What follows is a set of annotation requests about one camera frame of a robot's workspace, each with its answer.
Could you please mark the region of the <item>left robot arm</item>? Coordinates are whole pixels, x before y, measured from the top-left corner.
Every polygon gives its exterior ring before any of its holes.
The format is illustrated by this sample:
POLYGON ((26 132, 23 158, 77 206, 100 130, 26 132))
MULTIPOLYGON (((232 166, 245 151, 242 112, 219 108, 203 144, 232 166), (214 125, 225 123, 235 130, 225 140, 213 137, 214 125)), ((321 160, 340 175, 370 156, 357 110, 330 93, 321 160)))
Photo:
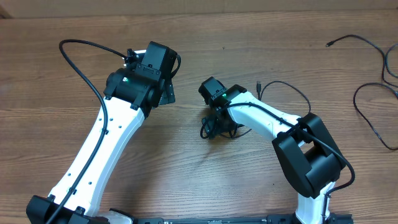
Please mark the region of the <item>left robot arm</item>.
POLYGON ((150 42, 128 49, 124 66, 111 73, 103 93, 87 81, 101 107, 96 121, 65 175, 47 197, 33 196, 26 208, 31 223, 133 223, 116 209, 99 211, 108 180, 133 134, 152 109, 175 102, 172 79, 181 57, 150 42))

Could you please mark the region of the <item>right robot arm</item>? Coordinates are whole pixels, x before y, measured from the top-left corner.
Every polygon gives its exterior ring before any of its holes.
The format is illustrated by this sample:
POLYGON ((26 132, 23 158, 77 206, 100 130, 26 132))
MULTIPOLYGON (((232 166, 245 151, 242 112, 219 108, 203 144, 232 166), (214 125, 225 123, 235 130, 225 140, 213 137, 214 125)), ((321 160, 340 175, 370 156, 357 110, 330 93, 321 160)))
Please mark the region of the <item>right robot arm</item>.
POLYGON ((348 166, 323 121, 313 113, 304 117, 279 111, 253 96, 242 86, 226 88, 214 77, 198 89, 214 111, 202 119, 203 139, 247 126, 271 141, 288 183, 298 193, 292 214, 272 214, 264 218, 237 218, 233 223, 352 223, 351 215, 330 212, 331 193, 341 171, 348 166))

